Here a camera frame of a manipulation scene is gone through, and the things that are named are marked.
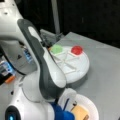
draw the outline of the white plate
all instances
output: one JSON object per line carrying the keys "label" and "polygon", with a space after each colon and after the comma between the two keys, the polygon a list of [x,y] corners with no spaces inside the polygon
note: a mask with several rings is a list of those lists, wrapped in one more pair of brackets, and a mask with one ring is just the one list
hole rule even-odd
{"label": "white plate", "polygon": [[99,114],[94,103],[87,97],[77,94],[75,98],[77,105],[80,105],[89,113],[89,120],[99,120]]}
{"label": "white plate", "polygon": [[53,54],[51,52],[55,62],[65,74],[68,84],[82,79],[90,66],[88,56],[84,52],[80,55],[74,55],[71,53],[71,48],[64,46],[61,53]]}

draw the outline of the white robot body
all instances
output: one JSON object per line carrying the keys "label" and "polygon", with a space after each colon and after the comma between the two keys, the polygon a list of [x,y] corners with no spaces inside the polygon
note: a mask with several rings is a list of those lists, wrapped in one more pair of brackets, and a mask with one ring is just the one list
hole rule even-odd
{"label": "white robot body", "polygon": [[25,97],[21,87],[17,88],[7,110],[5,116],[7,120],[54,120],[52,106],[42,101],[36,103],[29,101]]}
{"label": "white robot body", "polygon": [[[42,39],[35,27],[22,18],[14,1],[5,0],[0,5],[0,41],[24,43],[37,66],[34,72],[23,77],[22,83],[15,89],[5,120],[54,120],[51,105],[43,101],[58,99],[62,95],[66,77],[41,44]],[[8,119],[9,115],[19,118]]]}

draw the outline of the plate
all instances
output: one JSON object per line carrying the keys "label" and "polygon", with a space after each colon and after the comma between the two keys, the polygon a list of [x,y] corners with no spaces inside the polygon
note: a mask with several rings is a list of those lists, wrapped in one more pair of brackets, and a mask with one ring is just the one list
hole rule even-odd
{"label": "plate", "polygon": [[99,113],[94,105],[94,103],[88,99],[87,97],[83,95],[76,95],[75,101],[77,102],[77,105],[83,107],[85,110],[89,113],[89,119],[88,120],[99,120]]}

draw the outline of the red object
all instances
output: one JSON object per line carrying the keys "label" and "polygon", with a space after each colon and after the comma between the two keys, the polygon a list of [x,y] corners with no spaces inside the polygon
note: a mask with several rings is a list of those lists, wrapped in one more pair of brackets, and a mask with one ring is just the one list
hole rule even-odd
{"label": "red object", "polygon": [[74,46],[71,49],[71,52],[75,55],[80,55],[83,52],[83,49],[80,46]]}

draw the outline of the white table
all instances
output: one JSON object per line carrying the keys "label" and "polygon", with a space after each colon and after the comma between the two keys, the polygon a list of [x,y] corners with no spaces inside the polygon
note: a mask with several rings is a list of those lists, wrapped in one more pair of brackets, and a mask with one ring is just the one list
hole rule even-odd
{"label": "white table", "polygon": [[[79,94],[90,98],[99,111],[100,120],[118,120],[120,117],[120,49],[69,33],[59,41],[64,46],[81,45],[90,60],[88,79],[79,88]],[[0,86],[0,120],[11,100],[13,84]]]}

